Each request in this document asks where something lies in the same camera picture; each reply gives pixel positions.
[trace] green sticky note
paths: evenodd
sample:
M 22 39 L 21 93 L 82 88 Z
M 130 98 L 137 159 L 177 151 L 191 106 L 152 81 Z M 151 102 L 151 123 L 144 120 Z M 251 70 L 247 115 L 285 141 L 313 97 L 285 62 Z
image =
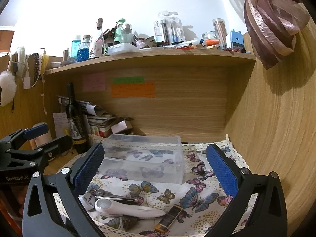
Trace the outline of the green sticky note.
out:
M 144 83 L 144 77 L 114 77 L 113 84 L 135 84 Z

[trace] pink curtain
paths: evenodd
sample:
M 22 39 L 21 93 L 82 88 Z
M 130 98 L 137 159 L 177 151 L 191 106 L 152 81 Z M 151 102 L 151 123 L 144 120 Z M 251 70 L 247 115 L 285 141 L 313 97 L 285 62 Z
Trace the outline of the pink curtain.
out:
M 256 57 L 266 69 L 294 51 L 295 34 L 309 22 L 300 0 L 245 0 L 244 18 Z

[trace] orange sticky note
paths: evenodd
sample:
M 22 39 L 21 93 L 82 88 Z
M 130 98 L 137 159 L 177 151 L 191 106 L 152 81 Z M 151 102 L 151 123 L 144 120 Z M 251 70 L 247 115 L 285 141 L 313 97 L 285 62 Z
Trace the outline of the orange sticky note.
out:
M 112 98 L 156 97 L 155 83 L 134 83 L 111 85 Z

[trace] wine bottle label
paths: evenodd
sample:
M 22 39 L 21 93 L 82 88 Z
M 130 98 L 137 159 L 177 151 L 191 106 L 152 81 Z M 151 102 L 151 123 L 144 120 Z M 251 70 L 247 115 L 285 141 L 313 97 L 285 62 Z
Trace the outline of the wine bottle label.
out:
M 85 135 L 84 135 L 81 117 L 76 116 L 76 117 L 70 118 L 70 119 L 68 119 L 68 123 L 69 123 L 71 137 L 72 137 L 74 144 L 85 143 L 87 140 L 86 140 Z

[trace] hanging tag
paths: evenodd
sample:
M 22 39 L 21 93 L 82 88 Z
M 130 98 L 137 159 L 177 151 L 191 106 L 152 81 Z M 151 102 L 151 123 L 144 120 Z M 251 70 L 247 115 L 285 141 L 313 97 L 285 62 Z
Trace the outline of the hanging tag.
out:
M 23 89 L 30 89 L 31 86 L 31 77 L 23 78 Z

